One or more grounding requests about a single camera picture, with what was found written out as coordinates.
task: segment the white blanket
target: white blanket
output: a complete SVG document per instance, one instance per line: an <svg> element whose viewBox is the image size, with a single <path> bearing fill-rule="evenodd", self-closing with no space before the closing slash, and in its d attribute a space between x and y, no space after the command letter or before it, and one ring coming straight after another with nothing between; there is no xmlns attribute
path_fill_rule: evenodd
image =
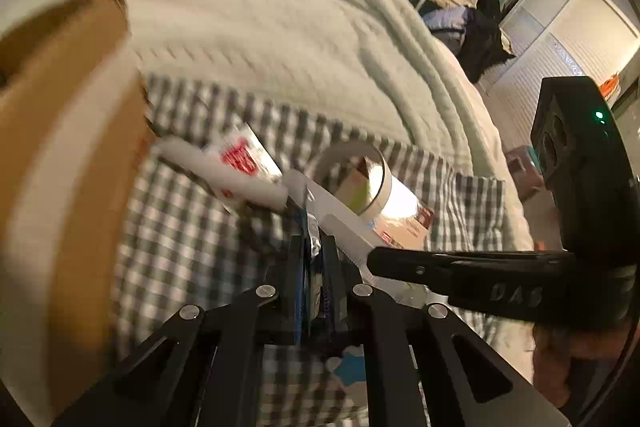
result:
<svg viewBox="0 0 640 427"><path fill-rule="evenodd" d="M0 32L60 0L19 0ZM504 245L532 247L496 128L407 0L126 0L146 71L261 93L507 181Z"/></svg>

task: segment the red logo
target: red logo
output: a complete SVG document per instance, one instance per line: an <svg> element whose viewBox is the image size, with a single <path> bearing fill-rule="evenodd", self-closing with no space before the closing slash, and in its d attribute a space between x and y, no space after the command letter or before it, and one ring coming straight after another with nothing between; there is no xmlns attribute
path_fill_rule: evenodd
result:
<svg viewBox="0 0 640 427"><path fill-rule="evenodd" d="M258 172L258 166L247 150L249 145L249 140L241 138L238 145L231 147L231 149L223 153L220 158L222 159L222 163L233 167L237 171L245 172L253 176Z"/></svg>

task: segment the silver screw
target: silver screw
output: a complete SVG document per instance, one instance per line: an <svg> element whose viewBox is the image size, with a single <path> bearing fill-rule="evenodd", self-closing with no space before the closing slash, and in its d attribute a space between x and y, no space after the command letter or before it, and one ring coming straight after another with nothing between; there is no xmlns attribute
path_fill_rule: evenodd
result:
<svg viewBox="0 0 640 427"><path fill-rule="evenodd" d="M263 299L268 299L269 297L276 295L276 288L270 284L263 284L255 289L255 294Z"/></svg>
<svg viewBox="0 0 640 427"><path fill-rule="evenodd" d="M373 293L373 288L368 284L360 283L353 287L353 292L358 297L369 297Z"/></svg>
<svg viewBox="0 0 640 427"><path fill-rule="evenodd" d="M429 314L434 319L443 319L449 313L447 307L443 304L432 304L429 306Z"/></svg>
<svg viewBox="0 0 640 427"><path fill-rule="evenodd" d="M198 315L200 315L200 308L194 306L193 304L187 304L180 310L180 317L184 318L184 320L186 321L190 321L191 319L196 318Z"/></svg>

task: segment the white tube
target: white tube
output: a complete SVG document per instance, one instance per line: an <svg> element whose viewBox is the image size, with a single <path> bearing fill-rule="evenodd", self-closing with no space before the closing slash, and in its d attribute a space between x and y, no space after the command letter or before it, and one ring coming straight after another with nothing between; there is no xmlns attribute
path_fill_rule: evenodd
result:
<svg viewBox="0 0 640 427"><path fill-rule="evenodd" d="M170 136L156 142L160 155L177 166L193 172L219 190L230 190L234 195L282 212L287 204L289 191L281 184L261 180L223 164L215 156L206 155L201 149L178 137Z"/></svg>

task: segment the checkered cloth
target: checkered cloth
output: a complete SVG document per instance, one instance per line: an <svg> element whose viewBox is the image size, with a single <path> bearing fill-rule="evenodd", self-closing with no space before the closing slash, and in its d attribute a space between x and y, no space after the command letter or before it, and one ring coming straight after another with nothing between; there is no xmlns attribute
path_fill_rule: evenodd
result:
<svg viewBox="0 0 640 427"><path fill-rule="evenodd" d="M147 96L148 120L159 136L177 135L202 147L216 133L246 122L282 171L304 170L310 158L336 140L369 140L393 174L434 210L426 250L502 248L502 182L460 175L417 147L208 83L151 76ZM335 187L334 178L329 188ZM247 239L252 234L241 233L246 226L240 217L228 213L197 179L159 161L151 149L129 200L116 263L119 357L184 304L204 309L226 305L260 284L272 257L256 245L282 249L294 230L266 210L254 213L248 225L260 241ZM491 317L461 313L491 340ZM366 409L353 406L313 354L266 346L262 368L259 425L368 425Z"/></svg>

